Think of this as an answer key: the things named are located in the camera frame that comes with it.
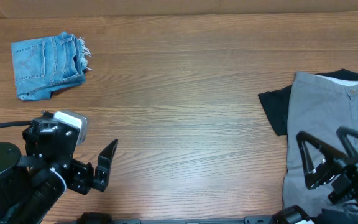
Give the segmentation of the light blue denim jeans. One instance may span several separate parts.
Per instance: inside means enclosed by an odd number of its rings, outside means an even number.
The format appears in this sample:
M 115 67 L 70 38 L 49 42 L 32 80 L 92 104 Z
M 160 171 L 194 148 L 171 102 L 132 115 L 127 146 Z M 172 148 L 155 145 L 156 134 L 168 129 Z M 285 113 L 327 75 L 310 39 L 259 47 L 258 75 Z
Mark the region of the light blue denim jeans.
M 83 84 L 92 56 L 82 37 L 67 32 L 13 42 L 11 54 L 16 96 L 23 101 L 49 100 L 55 91 Z

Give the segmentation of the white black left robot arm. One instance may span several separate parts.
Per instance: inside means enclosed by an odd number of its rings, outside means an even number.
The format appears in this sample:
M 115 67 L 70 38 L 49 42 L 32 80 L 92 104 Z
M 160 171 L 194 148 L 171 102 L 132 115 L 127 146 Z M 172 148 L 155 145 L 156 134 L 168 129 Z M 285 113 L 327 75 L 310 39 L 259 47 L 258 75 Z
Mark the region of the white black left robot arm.
M 41 223 L 67 190 L 82 195 L 106 190 L 118 140 L 100 152 L 96 167 L 80 162 L 73 155 L 88 125 L 87 117 L 64 110 L 0 123 L 0 128 L 26 127 L 25 154 L 15 144 L 0 142 L 0 223 Z

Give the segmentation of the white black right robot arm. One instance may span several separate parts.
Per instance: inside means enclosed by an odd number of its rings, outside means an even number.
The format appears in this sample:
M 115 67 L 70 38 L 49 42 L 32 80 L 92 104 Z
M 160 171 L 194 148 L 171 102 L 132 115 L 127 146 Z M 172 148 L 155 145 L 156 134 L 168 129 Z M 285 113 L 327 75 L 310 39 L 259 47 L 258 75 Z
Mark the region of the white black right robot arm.
M 305 131 L 296 135 L 305 185 L 311 190 L 331 184 L 333 191 L 328 195 L 331 203 L 355 200 L 358 204 L 358 152 L 348 138 L 358 139 L 358 131 L 341 126 L 336 133 L 346 153 Z

